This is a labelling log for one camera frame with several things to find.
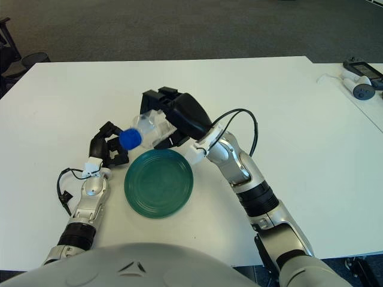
blue bottle cap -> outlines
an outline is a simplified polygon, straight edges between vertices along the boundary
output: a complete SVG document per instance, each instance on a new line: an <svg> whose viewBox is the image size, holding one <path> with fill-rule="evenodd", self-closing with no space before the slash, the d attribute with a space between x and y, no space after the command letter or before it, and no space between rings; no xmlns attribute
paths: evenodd
<svg viewBox="0 0 383 287"><path fill-rule="evenodd" d="M142 137L137 129L127 129L120 133L120 144L124 149L130 150L138 147L142 142Z"/></svg>

office chair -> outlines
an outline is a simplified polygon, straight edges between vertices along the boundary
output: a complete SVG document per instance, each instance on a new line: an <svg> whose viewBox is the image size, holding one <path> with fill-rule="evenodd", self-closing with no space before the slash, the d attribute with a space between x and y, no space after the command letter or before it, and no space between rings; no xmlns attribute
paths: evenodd
<svg viewBox="0 0 383 287"><path fill-rule="evenodd" d="M36 63L41 62L50 62L50 59L45 53L34 53L28 55L22 59L11 34L9 33L6 22L10 18L6 17L0 19L0 31L3 36L0 34L0 99L6 94L10 89L9 86L13 86L17 81ZM22 65L25 67L24 70L8 75L3 76L12 63L22 60Z"/></svg>

gray carpet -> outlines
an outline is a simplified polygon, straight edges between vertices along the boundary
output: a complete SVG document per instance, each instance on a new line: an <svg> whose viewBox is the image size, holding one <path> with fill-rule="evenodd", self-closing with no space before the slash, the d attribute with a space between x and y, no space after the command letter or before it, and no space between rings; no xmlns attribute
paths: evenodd
<svg viewBox="0 0 383 287"><path fill-rule="evenodd" d="M22 55L53 62L308 56L383 62L365 0L0 0Z"/></svg>

white cable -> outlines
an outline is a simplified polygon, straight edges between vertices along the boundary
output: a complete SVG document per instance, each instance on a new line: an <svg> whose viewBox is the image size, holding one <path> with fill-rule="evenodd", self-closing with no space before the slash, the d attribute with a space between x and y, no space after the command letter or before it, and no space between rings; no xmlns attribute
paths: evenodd
<svg viewBox="0 0 383 287"><path fill-rule="evenodd" d="M325 74L323 74L322 76L320 76L320 77L317 79L317 84L319 84L320 82L322 82L322 80L323 80L324 77L334 78L334 79L337 79L337 80L339 80L339 81L342 81L342 78L341 78L341 77L336 77L336 76L330 75L330 74L328 74L328 73L325 73Z"/></svg>

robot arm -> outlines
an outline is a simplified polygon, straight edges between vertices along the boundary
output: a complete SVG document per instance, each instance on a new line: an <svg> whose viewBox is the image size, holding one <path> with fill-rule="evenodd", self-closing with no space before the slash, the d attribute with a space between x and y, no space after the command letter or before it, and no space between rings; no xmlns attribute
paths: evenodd
<svg viewBox="0 0 383 287"><path fill-rule="evenodd" d="M206 138L197 141L206 146ZM253 159L225 132L206 157L218 166L256 230L255 243L265 267L282 287L350 286L314 257L312 247L281 200L265 181Z"/></svg>
<svg viewBox="0 0 383 287"><path fill-rule="evenodd" d="M226 132L209 150L258 232L256 244L265 266L275 277L286 260L313 256L311 245L283 202L278 200L253 159L240 149L234 135Z"/></svg>
<svg viewBox="0 0 383 287"><path fill-rule="evenodd" d="M51 249L43 265L83 253L92 247L93 239L104 215L105 203L110 194L108 180L112 173L107 167L129 162L127 151L121 147L118 141L120 132L121 129L111 122L107 122L90 142L89 159L85 163L80 178L85 179L81 187L80 201L71 214L58 244ZM111 135L117 137L107 141L106 138ZM111 151L117 151L114 158L110 157ZM65 210L69 211L67 201L64 201L62 196L59 196L59 199Z"/></svg>
<svg viewBox="0 0 383 287"><path fill-rule="evenodd" d="M257 232L255 243L265 267L281 286L350 286L314 257L310 242L253 159L241 150L234 135L222 134L219 123L211 126L206 112L191 95L166 87L158 93L148 91L144 93L141 112L149 109L162 109L178 128L174 134L177 141L171 136L156 148L179 146L191 137L196 142L186 155L188 160L196 162L207 157L220 169Z"/></svg>

